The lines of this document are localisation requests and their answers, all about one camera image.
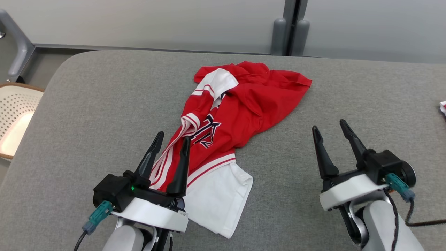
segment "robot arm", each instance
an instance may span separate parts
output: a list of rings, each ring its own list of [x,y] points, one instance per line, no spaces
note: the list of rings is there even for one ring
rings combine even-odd
[[[397,214],[387,190],[388,175],[395,174],[409,187],[416,182],[415,172],[405,161],[385,150],[366,149],[345,120],[340,121],[357,160],[357,169],[340,174],[323,146],[319,129],[313,127],[314,145],[323,190],[320,202],[324,210],[338,209],[353,243],[365,251],[422,251],[421,244]],[[355,211],[355,206],[368,203]],[[395,232],[397,241],[394,244]]]
[[[172,245],[172,231],[185,232],[188,217],[183,196],[190,139],[184,140],[172,183],[166,192],[160,192],[149,188],[149,177],[163,136],[163,132],[158,133],[135,172],[125,171],[121,177],[109,174],[93,189],[93,204],[97,207],[103,201],[111,202],[111,214],[118,219],[103,251],[163,251],[168,237]],[[135,223],[151,227],[152,232],[134,227]]]

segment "gray table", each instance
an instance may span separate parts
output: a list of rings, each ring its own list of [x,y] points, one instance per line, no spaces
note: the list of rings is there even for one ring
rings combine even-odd
[[[444,65],[95,51],[67,60],[43,95],[0,188],[0,249],[72,250],[94,209],[93,187],[135,169],[158,131],[172,136],[194,73],[244,60],[301,72],[313,85],[286,119],[236,151],[254,185],[233,237],[190,222],[174,250],[356,250],[339,212],[319,204],[311,134],[318,125],[340,171],[355,168],[341,118],[367,147],[390,149],[416,169],[415,221],[445,217]],[[405,216],[408,205],[394,199]],[[106,219],[79,250],[101,250],[114,224]],[[413,232],[426,250],[444,250],[446,226]]]

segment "white wall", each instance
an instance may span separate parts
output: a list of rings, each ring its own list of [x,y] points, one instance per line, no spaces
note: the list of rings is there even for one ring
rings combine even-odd
[[[285,0],[2,0],[34,44],[269,53]]]
[[[305,56],[446,63],[445,0],[308,0]]]

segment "white chair seat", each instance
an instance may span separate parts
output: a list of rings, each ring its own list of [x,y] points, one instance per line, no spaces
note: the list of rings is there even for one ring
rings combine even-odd
[[[0,157],[14,157],[42,95],[26,84],[0,85]]]

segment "black cable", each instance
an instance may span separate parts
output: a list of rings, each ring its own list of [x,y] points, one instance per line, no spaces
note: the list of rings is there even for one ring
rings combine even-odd
[[[170,237],[170,243],[169,243],[169,251],[172,251],[172,247],[173,247],[173,237]]]
[[[395,215],[395,232],[393,233],[393,242],[392,242],[392,249],[391,249],[392,251],[395,251],[396,241],[398,240],[398,231],[400,228],[398,211],[396,210],[395,202],[393,202],[393,199],[392,199],[392,197],[390,197],[390,194],[387,192],[387,190],[384,189],[384,193],[386,194],[387,198],[389,198],[390,204],[393,207],[393,214]]]
[[[84,231],[81,234],[81,237],[79,237],[78,243],[76,243],[76,246],[74,247],[73,251],[77,251],[78,250],[79,245],[81,244],[81,242],[82,242],[82,240],[83,240],[83,238],[85,237],[86,234],[87,234],[87,231]]]
[[[409,209],[409,212],[407,213],[407,217],[406,217],[406,225],[407,226],[431,226],[431,225],[438,225],[438,224],[446,223],[446,219],[428,221],[428,222],[410,223],[409,220],[410,220],[410,217],[412,216],[414,206],[415,206],[415,202],[413,201],[413,198],[412,198],[412,199],[410,199],[410,209]]]

